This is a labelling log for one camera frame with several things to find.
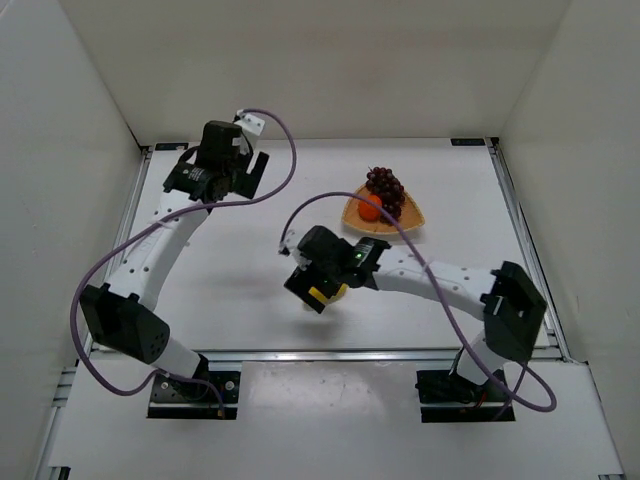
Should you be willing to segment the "yellow fake mango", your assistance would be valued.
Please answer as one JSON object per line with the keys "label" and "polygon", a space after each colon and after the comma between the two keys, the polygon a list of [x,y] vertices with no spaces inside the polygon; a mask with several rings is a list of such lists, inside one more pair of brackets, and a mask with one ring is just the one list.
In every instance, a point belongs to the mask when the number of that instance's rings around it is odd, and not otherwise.
{"label": "yellow fake mango", "polygon": [[340,288],[338,289],[338,291],[334,295],[332,295],[332,296],[336,296],[336,301],[335,302],[337,302],[341,298],[343,298],[345,296],[345,294],[347,293],[347,290],[348,290],[348,286],[346,284],[342,284],[340,286]]}

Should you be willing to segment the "dark red fake grape bunch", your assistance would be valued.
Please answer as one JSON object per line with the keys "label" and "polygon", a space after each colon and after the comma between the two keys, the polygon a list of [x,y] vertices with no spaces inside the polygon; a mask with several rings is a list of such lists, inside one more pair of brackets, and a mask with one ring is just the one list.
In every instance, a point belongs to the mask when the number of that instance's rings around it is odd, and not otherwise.
{"label": "dark red fake grape bunch", "polygon": [[373,167],[367,173],[367,191],[377,197],[383,209],[396,221],[405,204],[405,189],[391,168]]}

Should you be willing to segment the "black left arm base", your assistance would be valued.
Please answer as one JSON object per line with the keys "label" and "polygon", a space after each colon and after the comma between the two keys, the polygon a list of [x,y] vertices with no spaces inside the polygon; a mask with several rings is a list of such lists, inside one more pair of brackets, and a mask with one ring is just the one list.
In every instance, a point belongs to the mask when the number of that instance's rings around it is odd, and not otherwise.
{"label": "black left arm base", "polygon": [[149,419],[235,420],[238,414],[241,371],[209,368],[206,380],[218,395],[202,384],[178,382],[157,375],[151,386]]}

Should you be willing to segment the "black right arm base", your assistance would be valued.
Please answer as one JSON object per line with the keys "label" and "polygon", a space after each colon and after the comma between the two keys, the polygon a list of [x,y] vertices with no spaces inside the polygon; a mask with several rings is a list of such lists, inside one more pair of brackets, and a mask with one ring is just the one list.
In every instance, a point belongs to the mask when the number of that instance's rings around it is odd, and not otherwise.
{"label": "black right arm base", "polygon": [[487,380],[475,385],[448,370],[418,370],[418,392],[422,423],[514,422],[507,395]]}

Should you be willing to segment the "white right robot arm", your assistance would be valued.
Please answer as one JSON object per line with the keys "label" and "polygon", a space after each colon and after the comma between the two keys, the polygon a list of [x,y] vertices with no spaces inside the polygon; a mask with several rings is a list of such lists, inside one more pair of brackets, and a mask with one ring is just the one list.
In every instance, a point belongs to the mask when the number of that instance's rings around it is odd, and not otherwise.
{"label": "white right robot arm", "polygon": [[462,354],[453,368],[475,385],[484,384],[506,362],[531,359],[547,309],[527,272],[510,261],[494,270],[437,261],[423,266],[399,246],[371,237],[350,244],[324,226],[305,234],[288,231],[279,252],[297,264],[286,289],[316,312],[325,304],[311,295],[312,289],[331,298],[346,285],[444,301],[450,312],[459,310],[481,321],[483,329],[471,341],[471,352]]}

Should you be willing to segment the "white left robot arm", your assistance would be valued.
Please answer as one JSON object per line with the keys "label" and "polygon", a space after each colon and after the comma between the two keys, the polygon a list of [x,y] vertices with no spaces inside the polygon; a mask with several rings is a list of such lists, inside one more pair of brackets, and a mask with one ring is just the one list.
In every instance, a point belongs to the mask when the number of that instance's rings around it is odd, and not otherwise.
{"label": "white left robot arm", "polygon": [[120,266],[104,283],[82,279],[72,301],[71,329],[82,315],[92,339],[179,383],[202,385],[208,362],[176,340],[155,308],[166,279],[191,236],[216,208],[249,206],[275,196],[256,193],[268,154],[257,151],[264,130],[264,109],[244,109],[233,121],[209,121],[201,141],[187,148],[162,184],[148,226],[113,250]]}

